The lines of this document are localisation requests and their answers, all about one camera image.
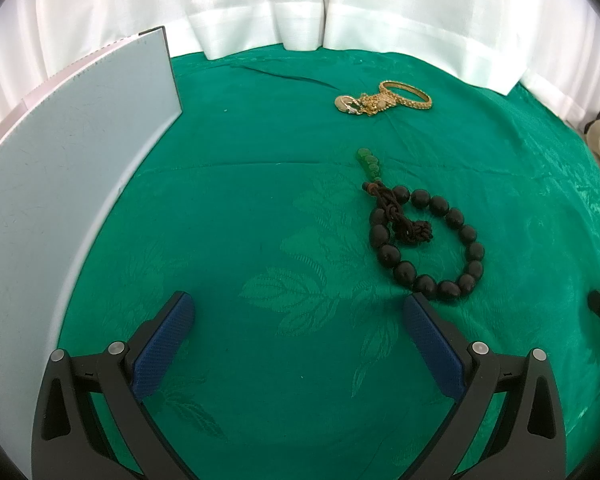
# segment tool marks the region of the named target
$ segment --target gold bangle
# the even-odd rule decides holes
[[[423,98],[424,101],[414,101],[413,99],[407,99],[406,97],[402,97],[400,94],[391,92],[389,90],[389,87],[407,90],[412,94],[416,94],[418,97]],[[416,108],[416,110],[428,110],[433,104],[433,101],[431,100],[431,97],[429,97],[428,94],[424,93],[422,90],[416,88],[415,86],[407,85],[406,83],[401,83],[400,81],[382,81],[380,83],[380,93],[389,94],[402,106]]]

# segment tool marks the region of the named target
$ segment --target black beaded bracelet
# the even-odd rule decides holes
[[[416,189],[412,193],[404,186],[389,189],[379,178],[374,182],[365,182],[362,187],[369,195],[376,198],[376,208],[369,216],[371,224],[369,243],[378,251],[380,264],[387,269],[393,269],[397,283],[414,292],[421,292],[429,300],[438,298],[442,301],[453,301],[469,295],[474,290],[476,283],[482,277],[481,260],[484,258],[484,246],[476,241],[475,229],[464,224],[464,215],[459,209],[449,208],[448,202],[443,197],[431,197],[424,189]],[[433,216],[445,217],[446,225],[458,231],[460,241],[466,247],[464,255],[467,264],[455,282],[443,280],[436,283],[428,274],[418,275],[414,265],[402,260],[400,249],[391,243],[389,227],[394,231],[396,242],[402,241],[415,245],[432,239],[429,222],[413,222],[404,215],[402,206],[410,200],[411,205],[417,209],[429,207]]]

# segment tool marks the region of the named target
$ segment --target green satin fabric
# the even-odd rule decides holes
[[[441,194],[477,229],[483,280],[434,305],[497,352],[548,353],[570,468],[580,460],[600,432],[600,321],[586,306],[600,288],[600,171],[575,133],[522,86],[504,97],[399,54],[272,46],[173,68],[184,112],[98,235],[62,347],[100,352],[185,290],[194,328],[146,405],[200,478],[397,478],[451,402],[400,325],[405,290],[368,246],[355,159],[367,147],[388,185]],[[433,108],[370,118],[333,105],[384,79]],[[432,243],[403,257],[454,279],[463,247],[432,224]]]

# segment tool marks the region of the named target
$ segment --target blue textured pad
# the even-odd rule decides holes
[[[466,389],[462,362],[413,296],[404,301],[402,320],[442,394],[458,402]]]
[[[193,324],[193,300],[183,294],[134,363],[131,389],[137,400],[154,394]]]

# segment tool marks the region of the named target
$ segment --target white curtain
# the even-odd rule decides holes
[[[157,25],[172,56],[273,43],[401,52],[503,94],[522,78],[574,127],[600,110],[600,19],[586,0],[6,0],[0,121],[67,65]]]

